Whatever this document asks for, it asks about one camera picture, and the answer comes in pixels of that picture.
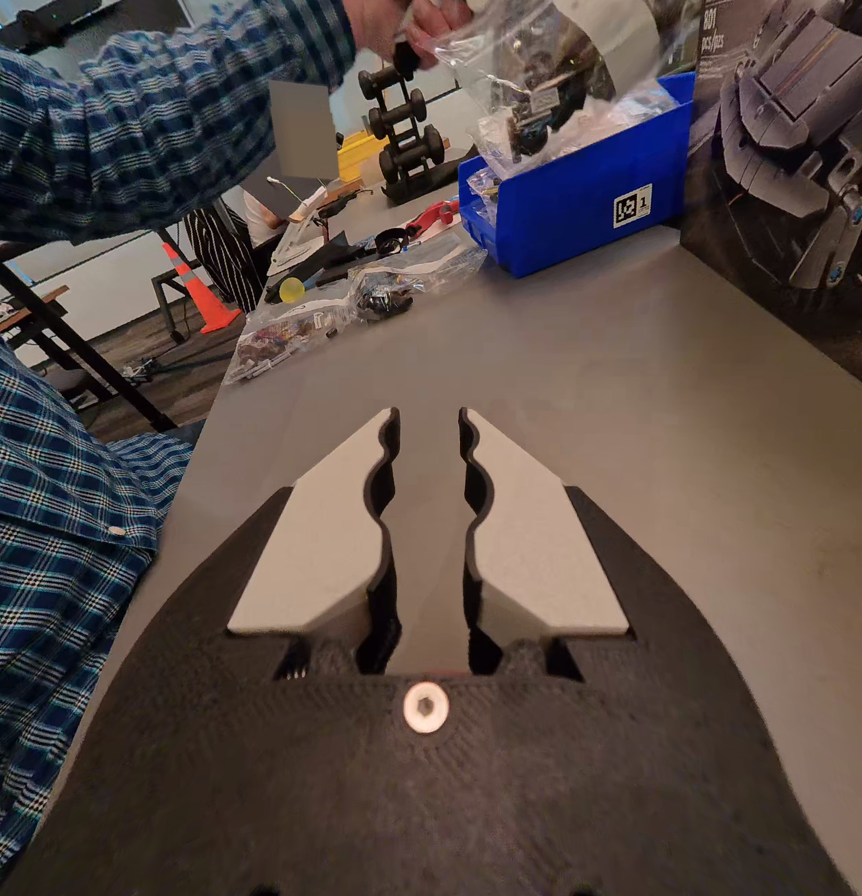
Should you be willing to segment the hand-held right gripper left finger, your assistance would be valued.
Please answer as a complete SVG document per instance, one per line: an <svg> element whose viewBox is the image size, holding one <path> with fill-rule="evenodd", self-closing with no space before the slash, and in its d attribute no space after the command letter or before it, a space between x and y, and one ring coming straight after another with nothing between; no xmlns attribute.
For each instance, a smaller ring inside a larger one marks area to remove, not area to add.
<svg viewBox="0 0 862 896"><path fill-rule="evenodd" d="M323 641L349 651L362 674L384 673L403 631L382 520L400 447L400 411L382 409L285 493L227 622L231 635L288 639L284 675L305 670Z"/></svg>

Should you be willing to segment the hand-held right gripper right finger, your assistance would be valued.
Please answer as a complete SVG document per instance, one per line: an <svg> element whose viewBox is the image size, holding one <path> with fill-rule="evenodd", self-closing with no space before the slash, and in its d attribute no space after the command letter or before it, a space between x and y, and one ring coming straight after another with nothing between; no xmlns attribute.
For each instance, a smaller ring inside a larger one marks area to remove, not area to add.
<svg viewBox="0 0 862 896"><path fill-rule="evenodd" d="M475 409L459 410L464 499L474 517L462 576L469 667L491 675L517 642L578 676L574 639L624 639L631 624L562 479Z"/></svg>

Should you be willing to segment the clear bag of lego pieces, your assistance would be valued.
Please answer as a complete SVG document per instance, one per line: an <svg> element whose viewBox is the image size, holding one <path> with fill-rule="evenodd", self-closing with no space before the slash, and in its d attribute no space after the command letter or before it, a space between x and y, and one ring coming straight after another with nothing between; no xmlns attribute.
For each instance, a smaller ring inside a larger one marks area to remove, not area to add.
<svg viewBox="0 0 862 896"><path fill-rule="evenodd" d="M583 132L626 96L657 88L697 25L701 2L642 1L660 34L649 77L611 77L602 55L567 16L564 1L487 2L467 26L439 39L437 57L480 109L473 139L491 164L533 166L577 148Z"/></svg>
<svg viewBox="0 0 862 896"><path fill-rule="evenodd" d="M348 302L363 322L406 313L417 296L454 292L473 278L488 253L476 244L422 244L367 265L348 277Z"/></svg>

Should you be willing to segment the blue plastic bin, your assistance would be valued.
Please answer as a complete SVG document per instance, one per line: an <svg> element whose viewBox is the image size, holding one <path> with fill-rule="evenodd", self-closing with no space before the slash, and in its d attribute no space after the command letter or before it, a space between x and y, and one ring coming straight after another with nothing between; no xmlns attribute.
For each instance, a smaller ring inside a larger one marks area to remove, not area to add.
<svg viewBox="0 0 862 896"><path fill-rule="evenodd" d="M680 216L696 75L659 79L676 107L578 151L506 179L495 221L469 179L486 163L459 165L462 226L516 278Z"/></svg>

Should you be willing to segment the person's left forearm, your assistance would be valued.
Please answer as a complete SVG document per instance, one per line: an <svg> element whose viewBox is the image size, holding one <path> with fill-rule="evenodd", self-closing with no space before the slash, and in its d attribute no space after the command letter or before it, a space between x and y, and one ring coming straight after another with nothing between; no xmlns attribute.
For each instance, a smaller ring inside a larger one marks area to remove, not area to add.
<svg viewBox="0 0 862 896"><path fill-rule="evenodd" d="M270 81L339 87L364 7L240 2L121 33L75 81L0 46L0 241L155 230L220 197L273 149Z"/></svg>

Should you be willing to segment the clear lego bag white sheet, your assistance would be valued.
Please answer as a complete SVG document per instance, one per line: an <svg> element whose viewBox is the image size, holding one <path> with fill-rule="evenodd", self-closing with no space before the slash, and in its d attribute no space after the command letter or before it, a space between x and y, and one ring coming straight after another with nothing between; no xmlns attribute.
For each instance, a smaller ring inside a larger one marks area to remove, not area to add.
<svg viewBox="0 0 862 896"><path fill-rule="evenodd" d="M263 306L238 337L223 385L253 379L296 353L312 350L358 318L347 295L299 305Z"/></svg>

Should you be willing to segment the dark lego set box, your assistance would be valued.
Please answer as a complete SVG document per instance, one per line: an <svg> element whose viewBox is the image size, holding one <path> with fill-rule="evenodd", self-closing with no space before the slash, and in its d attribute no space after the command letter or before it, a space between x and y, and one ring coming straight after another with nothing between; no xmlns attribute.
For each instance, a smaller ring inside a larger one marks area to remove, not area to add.
<svg viewBox="0 0 862 896"><path fill-rule="evenodd" d="M680 237L862 382L862 1L702 2Z"/></svg>

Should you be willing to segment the person's left hand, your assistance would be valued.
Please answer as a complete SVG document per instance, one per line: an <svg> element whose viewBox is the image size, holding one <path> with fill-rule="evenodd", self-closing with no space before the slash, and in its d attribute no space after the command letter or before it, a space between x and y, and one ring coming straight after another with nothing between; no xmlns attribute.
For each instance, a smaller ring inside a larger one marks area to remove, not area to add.
<svg viewBox="0 0 862 896"><path fill-rule="evenodd" d="M464 1L344 1L343 8L358 50L370 50L392 62L394 46L406 41L425 70L437 65L426 50L474 18Z"/></svg>

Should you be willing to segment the black dumbbell rack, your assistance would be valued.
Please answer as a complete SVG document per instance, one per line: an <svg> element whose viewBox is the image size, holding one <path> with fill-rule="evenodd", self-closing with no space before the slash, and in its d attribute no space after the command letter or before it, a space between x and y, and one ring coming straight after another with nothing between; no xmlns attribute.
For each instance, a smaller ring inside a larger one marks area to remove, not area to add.
<svg viewBox="0 0 862 896"><path fill-rule="evenodd" d="M458 180L459 165L477 158L476 146L447 161L445 140L427 122L421 89L408 90L409 78L392 66L374 73L358 72L358 86L372 105L370 134L384 145L378 155L382 192L392 206L401 206Z"/></svg>

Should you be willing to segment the small clear parts bag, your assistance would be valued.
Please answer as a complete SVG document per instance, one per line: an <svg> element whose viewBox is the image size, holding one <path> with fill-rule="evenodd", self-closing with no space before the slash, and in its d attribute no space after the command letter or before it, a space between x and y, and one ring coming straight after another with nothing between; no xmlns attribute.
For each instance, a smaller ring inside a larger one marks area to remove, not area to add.
<svg viewBox="0 0 862 896"><path fill-rule="evenodd" d="M462 212L490 225L496 223L499 194L504 181L523 173L520 165L491 166L480 155L459 163L459 201Z"/></svg>

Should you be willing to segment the red hand tool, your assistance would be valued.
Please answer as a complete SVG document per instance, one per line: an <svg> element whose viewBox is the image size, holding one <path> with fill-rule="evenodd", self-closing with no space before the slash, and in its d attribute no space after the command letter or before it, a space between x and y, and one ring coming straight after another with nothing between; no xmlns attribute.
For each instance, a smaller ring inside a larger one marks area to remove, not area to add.
<svg viewBox="0 0 862 896"><path fill-rule="evenodd" d="M459 199L441 201L428 206L417 218L404 226L411 241L430 238L460 223Z"/></svg>

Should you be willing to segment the white clothes iron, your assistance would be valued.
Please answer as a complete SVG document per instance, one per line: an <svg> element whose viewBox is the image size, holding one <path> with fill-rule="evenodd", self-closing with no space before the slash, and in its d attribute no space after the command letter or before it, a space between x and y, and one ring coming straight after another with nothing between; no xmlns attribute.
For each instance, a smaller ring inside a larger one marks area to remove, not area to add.
<svg viewBox="0 0 862 896"><path fill-rule="evenodd" d="M324 227L316 222L321 204L322 200L302 203L291 214L288 227L272 253L268 277L291 271L325 244Z"/></svg>

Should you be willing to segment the black flat wedge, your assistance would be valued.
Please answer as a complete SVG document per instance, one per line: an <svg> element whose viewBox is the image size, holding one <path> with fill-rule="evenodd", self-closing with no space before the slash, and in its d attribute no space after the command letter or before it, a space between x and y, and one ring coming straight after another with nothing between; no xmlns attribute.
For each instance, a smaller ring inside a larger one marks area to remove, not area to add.
<svg viewBox="0 0 862 896"><path fill-rule="evenodd" d="M367 245L363 241L352 245L346 232L342 230L291 271L283 274L281 281L293 279L306 285L308 280L320 275L322 283L332 282L346 276L349 270L376 258L374 244Z"/></svg>

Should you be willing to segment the orange traffic cone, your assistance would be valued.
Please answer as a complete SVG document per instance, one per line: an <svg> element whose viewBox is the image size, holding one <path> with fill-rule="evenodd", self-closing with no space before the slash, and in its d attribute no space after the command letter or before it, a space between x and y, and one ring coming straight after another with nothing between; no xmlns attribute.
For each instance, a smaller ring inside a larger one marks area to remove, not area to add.
<svg viewBox="0 0 862 896"><path fill-rule="evenodd" d="M179 251L178 245L171 240L170 236L161 231L159 238L177 275L177 280L180 281L201 314L203 320L201 334L207 335L224 330L243 316L240 309L224 304L212 289L194 273L188 261Z"/></svg>

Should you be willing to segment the black metal table frame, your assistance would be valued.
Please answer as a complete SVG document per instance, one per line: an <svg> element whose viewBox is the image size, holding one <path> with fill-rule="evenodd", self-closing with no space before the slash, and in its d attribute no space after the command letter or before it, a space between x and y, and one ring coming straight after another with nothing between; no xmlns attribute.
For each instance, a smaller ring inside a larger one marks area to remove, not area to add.
<svg viewBox="0 0 862 896"><path fill-rule="evenodd" d="M169 417L139 393L115 367L66 323L51 305L8 268L9 262L36 248L39 246L35 244L0 240L0 285L41 321L46 329L51 330L64 342L69 351L78 356L89 370L99 375L109 387L142 415L155 431L168 432L176 428L176 424Z"/></svg>

